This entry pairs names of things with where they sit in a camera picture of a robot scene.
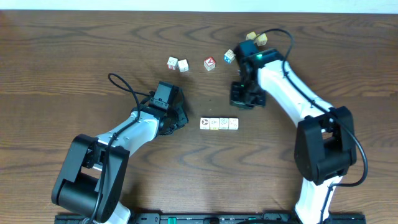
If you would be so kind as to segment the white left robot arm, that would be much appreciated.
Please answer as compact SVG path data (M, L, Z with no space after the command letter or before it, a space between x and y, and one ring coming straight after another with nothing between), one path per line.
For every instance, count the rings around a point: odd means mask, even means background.
M127 223L131 211L119 201L127 163L145 143L188 123L182 104L140 105L119 126L90 137L76 136L55 182L51 200L95 223Z

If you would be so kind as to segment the wooden block letter Y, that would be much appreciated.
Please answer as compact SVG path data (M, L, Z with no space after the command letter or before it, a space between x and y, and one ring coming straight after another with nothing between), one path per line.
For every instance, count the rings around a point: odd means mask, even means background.
M219 129L229 129L228 118L219 118Z

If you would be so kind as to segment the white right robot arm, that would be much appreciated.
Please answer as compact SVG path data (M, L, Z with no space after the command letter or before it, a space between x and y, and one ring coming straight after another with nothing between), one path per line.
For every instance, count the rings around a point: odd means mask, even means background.
M231 87L231 104L263 106L270 95L297 128L294 161L303 177L294 212L300 223L326 223L333 192L357 161L353 116L317 96L276 49L235 49L240 82Z

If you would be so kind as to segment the wooden block green edge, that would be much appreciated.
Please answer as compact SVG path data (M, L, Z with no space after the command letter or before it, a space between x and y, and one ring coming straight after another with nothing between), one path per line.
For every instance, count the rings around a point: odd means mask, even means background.
M220 128L220 119L219 118L211 118L210 119L210 130L219 130Z

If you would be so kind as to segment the wooden block green picture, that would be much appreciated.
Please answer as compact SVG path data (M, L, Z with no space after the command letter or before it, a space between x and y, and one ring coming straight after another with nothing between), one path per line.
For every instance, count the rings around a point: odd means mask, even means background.
M239 119L238 118L230 118L229 119L229 130L238 130L239 128Z

